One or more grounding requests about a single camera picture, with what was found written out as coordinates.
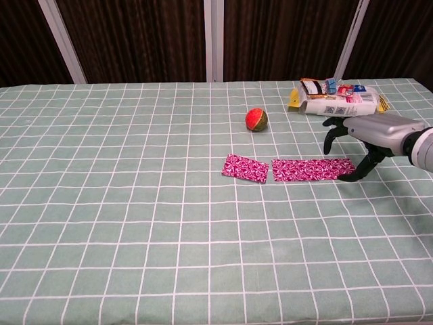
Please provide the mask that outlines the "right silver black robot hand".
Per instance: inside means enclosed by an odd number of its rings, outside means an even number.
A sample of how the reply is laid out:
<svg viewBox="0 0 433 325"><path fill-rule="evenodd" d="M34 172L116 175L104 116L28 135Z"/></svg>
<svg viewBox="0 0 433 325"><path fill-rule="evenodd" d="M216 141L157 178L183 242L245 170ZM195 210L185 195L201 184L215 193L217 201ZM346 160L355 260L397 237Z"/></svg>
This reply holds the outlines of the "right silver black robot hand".
<svg viewBox="0 0 433 325"><path fill-rule="evenodd" d="M345 182L356 182L367 176L386 157L406 156L409 162L432 172L432 128L403 116L383 113L354 117L331 116L323 126L327 132L323 153L329 154L337 137L350 135L364 143L367 155L350 174L339 175Z"/></svg>

